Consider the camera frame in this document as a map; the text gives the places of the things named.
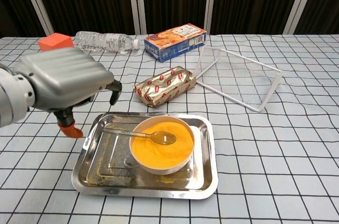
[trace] bottle cap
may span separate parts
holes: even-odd
[[[139,40],[133,40],[133,48],[134,49],[139,49],[140,48]]]

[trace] table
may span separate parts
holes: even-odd
[[[0,39],[1,62],[12,67],[20,55],[37,52],[37,40]],[[0,223],[338,223],[339,35],[212,35],[207,45],[285,71],[262,113],[201,86],[157,108],[144,106],[134,83],[177,65],[193,70],[199,51],[159,63],[142,43],[125,55],[91,53],[123,92],[115,106],[101,92],[74,116],[84,134],[107,111],[208,118],[219,173],[215,194],[200,201],[80,195],[70,177],[84,138],[64,137],[53,114],[32,110],[0,129]]]

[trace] gray robotic hand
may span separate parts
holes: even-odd
[[[22,56],[12,70],[0,66],[0,127],[25,117],[29,107],[53,112],[62,132],[82,137],[74,127],[73,107],[93,101],[97,92],[122,86],[113,74],[78,48],[62,48]]]

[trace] orange food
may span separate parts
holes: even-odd
[[[193,138],[189,130],[176,122],[160,122],[144,130],[152,134],[155,131],[167,131],[176,136],[171,145],[159,145],[148,138],[134,138],[132,151],[143,165],[151,168],[171,168],[185,161],[193,150]]]

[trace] foil-wrapped snack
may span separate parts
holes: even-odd
[[[193,88],[193,73],[178,66],[134,86],[134,91],[147,106],[158,106]]]

